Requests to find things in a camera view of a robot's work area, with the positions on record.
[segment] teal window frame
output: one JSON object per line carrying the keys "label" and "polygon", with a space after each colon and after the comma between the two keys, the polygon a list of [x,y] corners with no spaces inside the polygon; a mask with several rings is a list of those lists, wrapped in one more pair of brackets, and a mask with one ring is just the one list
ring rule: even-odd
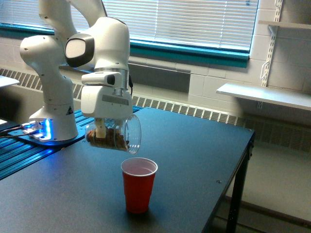
{"label": "teal window frame", "polygon": [[[2,37],[26,38],[33,35],[54,35],[54,31],[47,28],[0,23],[0,36]],[[130,40],[130,43],[131,56],[152,57],[158,60],[180,63],[215,64],[242,68],[246,68],[249,61],[249,52],[194,48],[140,40]]]}

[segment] table leg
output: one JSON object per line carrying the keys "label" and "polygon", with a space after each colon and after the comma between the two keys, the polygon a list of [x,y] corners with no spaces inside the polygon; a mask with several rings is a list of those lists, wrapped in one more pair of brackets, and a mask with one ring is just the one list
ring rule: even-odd
{"label": "table leg", "polygon": [[252,145],[253,144],[250,143],[248,149],[246,150],[242,164],[239,167],[239,170],[235,176],[226,233],[234,233],[237,227],[239,209],[242,200],[244,182],[247,172],[247,165],[253,147]]}

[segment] red solo cup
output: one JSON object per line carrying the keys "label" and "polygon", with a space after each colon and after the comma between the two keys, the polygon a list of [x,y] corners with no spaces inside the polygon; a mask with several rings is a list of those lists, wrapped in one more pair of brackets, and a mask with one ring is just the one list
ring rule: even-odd
{"label": "red solo cup", "polygon": [[127,211],[133,214],[148,210],[157,164],[145,158],[130,158],[121,164]]}

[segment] wall shelf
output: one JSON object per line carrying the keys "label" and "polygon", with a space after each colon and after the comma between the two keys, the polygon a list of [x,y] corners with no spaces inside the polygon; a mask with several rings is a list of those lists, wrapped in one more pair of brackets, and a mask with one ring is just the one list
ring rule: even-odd
{"label": "wall shelf", "polygon": [[296,29],[310,29],[311,30],[311,24],[273,22],[273,21],[265,21],[265,20],[259,20],[258,23],[269,25],[269,26],[279,26],[282,28],[296,28]]}
{"label": "wall shelf", "polygon": [[10,86],[10,85],[18,84],[18,83],[19,81],[16,79],[11,79],[11,78],[0,75],[0,87]]}
{"label": "wall shelf", "polygon": [[226,83],[219,94],[311,111],[311,95],[249,84]]}

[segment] window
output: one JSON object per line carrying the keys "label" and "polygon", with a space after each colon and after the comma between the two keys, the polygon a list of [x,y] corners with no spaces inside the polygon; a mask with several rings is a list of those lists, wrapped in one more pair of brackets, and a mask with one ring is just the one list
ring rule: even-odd
{"label": "window", "polygon": [[[131,39],[190,47],[249,51],[258,0],[103,0],[124,21]],[[0,22],[49,28],[37,0],[0,0]],[[87,28],[72,9],[75,26]]]}
{"label": "window", "polygon": [[[130,30],[131,55],[247,67],[259,0],[103,0]],[[88,28],[72,7],[77,30]],[[52,34],[38,0],[0,0],[0,36]]]}

